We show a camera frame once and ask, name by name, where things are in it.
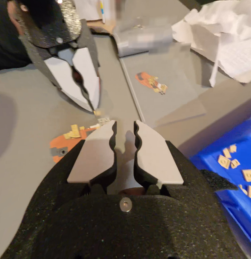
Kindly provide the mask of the person's left hand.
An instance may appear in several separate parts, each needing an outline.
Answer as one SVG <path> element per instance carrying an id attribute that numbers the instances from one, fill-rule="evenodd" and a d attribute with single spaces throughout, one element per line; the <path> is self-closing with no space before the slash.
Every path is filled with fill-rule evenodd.
<path id="1" fill-rule="evenodd" d="M 23 31 L 23 29 L 22 29 L 22 27 L 21 27 L 21 25 L 19 24 L 19 21 L 18 21 L 17 7 L 16 7 L 15 1 L 8 1 L 7 2 L 7 12 L 8 12 L 8 15 L 9 15 L 9 18 L 10 18 L 11 22 L 16 27 L 18 33 L 20 35 L 24 35 L 24 31 Z"/>

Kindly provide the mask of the brown cardboard box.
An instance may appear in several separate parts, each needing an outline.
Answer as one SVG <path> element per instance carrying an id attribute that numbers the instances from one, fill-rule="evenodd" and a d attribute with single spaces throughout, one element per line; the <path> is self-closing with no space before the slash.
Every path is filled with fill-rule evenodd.
<path id="1" fill-rule="evenodd" d="M 87 21 L 89 29 L 96 34 L 113 35 L 113 30 L 116 24 L 116 20 L 108 20 L 105 24 L 102 22 L 102 20 Z"/>

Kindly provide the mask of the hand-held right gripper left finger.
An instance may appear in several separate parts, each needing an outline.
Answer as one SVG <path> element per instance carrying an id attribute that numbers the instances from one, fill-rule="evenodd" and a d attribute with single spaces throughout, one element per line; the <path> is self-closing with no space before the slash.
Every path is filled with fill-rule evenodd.
<path id="1" fill-rule="evenodd" d="M 81 151 L 67 178 L 68 183 L 95 183 L 110 185 L 116 178 L 117 122 L 109 121 L 93 131 L 82 145 Z"/>

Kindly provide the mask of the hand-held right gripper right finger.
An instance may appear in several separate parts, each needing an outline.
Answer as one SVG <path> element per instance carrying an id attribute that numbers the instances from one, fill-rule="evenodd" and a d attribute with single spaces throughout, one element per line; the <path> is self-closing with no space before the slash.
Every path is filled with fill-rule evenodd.
<path id="1" fill-rule="evenodd" d="M 134 121 L 134 178 L 148 189 L 156 185 L 183 185 L 184 180 L 169 150 L 166 140 L 140 120 Z"/>

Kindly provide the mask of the grey instruction booklet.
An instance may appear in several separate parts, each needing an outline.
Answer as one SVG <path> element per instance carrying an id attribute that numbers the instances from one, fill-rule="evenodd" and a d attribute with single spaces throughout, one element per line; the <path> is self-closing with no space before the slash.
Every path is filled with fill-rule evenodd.
<path id="1" fill-rule="evenodd" d="M 124 19 L 113 37 L 143 123 L 155 128 L 206 114 L 182 66 L 190 48 L 173 42 L 166 20 Z"/>

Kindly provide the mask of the brown tan brick model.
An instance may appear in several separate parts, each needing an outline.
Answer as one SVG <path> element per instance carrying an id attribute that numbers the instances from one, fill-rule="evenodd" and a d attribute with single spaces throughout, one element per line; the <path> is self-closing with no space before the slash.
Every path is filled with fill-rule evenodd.
<path id="1" fill-rule="evenodd" d="M 52 159 L 58 163 L 71 149 L 73 149 L 81 140 L 85 140 L 91 133 L 96 131 L 102 125 L 99 123 L 86 128 L 79 127 L 77 124 L 71 125 L 71 130 L 54 138 L 50 144 L 49 149 Z"/>

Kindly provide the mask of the pile of tan bricks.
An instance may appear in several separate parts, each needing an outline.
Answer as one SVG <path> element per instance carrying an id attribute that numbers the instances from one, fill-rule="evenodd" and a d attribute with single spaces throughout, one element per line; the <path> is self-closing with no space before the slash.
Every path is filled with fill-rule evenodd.
<path id="1" fill-rule="evenodd" d="M 251 199 L 251 150 L 245 151 L 239 144 L 231 144 L 222 150 L 217 162 L 242 193 Z"/>

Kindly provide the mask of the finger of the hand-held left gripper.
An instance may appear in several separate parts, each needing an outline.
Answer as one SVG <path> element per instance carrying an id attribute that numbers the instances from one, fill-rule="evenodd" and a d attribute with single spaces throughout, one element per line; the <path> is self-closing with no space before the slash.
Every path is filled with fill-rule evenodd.
<path id="1" fill-rule="evenodd" d="M 66 60 L 51 57 L 44 61 L 61 91 L 81 108 L 93 112 L 88 100 L 83 96 L 80 86 L 72 77 L 72 68 Z"/>
<path id="2" fill-rule="evenodd" d="M 100 100 L 100 80 L 95 71 L 88 48 L 77 49 L 72 61 L 75 69 L 82 76 L 83 86 L 88 93 L 89 103 L 92 105 L 93 110 L 96 110 Z"/>

